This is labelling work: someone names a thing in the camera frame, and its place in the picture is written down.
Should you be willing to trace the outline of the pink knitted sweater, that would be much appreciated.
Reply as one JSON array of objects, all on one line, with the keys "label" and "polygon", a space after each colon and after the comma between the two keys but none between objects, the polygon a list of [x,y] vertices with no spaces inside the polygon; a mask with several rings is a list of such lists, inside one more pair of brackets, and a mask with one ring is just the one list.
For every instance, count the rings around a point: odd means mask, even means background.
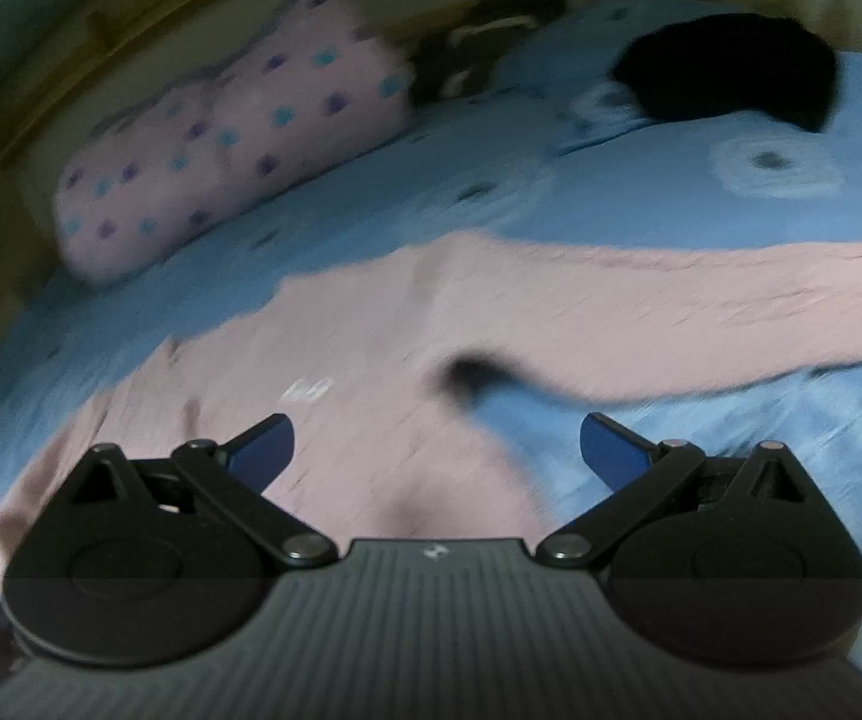
[{"label": "pink knitted sweater", "polygon": [[537,539],[550,507],[454,403],[447,378],[468,358],[592,403],[856,364],[862,242],[685,252],[454,232],[286,278],[257,312],[163,341],[65,422],[0,500],[0,590],[91,444],[161,457],[275,411],[293,419],[298,450],[270,497],[338,543]]}]

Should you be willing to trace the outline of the blue floral bed sheet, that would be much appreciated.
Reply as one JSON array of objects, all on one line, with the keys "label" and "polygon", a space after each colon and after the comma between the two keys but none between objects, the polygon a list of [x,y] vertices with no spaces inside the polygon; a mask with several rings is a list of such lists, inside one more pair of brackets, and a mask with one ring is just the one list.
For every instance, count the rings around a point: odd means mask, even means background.
[{"label": "blue floral bed sheet", "polygon": [[[0,499],[79,406],[161,341],[190,340],[264,307],[293,273],[469,227],[648,249],[862,241],[862,54],[840,62],[840,107],[820,137],[745,112],[640,128],[556,156],[550,103],[490,91],[420,114],[405,137],[216,227],[115,288],[94,293],[58,271],[0,351]],[[513,380],[465,414],[535,484],[555,525],[609,492],[577,451],[587,411],[651,439],[688,437],[715,454],[779,437],[862,548],[862,366],[612,408]],[[852,656],[862,668],[862,632]]]}]

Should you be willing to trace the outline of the black garment on bed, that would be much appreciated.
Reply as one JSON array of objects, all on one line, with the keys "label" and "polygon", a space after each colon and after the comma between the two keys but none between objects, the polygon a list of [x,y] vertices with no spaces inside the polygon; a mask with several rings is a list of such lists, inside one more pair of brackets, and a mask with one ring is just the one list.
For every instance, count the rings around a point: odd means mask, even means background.
[{"label": "black garment on bed", "polygon": [[636,37],[609,76],[655,121],[756,110],[817,133],[835,104],[838,71],[835,49],[799,21],[722,13]]}]

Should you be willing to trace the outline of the pink heart-patterned rolled quilt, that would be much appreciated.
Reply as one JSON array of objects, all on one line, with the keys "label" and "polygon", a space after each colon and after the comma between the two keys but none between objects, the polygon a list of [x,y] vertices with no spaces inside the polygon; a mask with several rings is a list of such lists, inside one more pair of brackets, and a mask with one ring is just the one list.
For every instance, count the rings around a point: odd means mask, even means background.
[{"label": "pink heart-patterned rolled quilt", "polygon": [[283,0],[250,41],[100,122],[61,169],[61,260],[106,284],[379,148],[411,70],[348,0]]}]

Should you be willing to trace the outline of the blue floral pillow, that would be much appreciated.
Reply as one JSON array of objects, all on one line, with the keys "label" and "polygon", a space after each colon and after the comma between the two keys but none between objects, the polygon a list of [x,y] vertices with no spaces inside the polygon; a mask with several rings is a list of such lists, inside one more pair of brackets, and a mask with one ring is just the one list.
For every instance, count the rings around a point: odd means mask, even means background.
[{"label": "blue floral pillow", "polygon": [[695,0],[592,0],[537,29],[496,64],[491,91],[547,101],[558,119],[556,156],[647,127],[651,121],[610,71],[634,39],[664,26],[726,13],[744,5]]}]

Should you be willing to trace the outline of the black and white bag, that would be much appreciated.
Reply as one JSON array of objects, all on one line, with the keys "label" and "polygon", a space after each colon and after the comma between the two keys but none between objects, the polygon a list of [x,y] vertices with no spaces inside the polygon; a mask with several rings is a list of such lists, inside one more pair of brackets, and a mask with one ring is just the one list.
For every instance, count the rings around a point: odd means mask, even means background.
[{"label": "black and white bag", "polygon": [[566,11],[568,0],[480,0],[453,25],[418,41],[410,57],[411,105],[480,94],[507,52]]}]

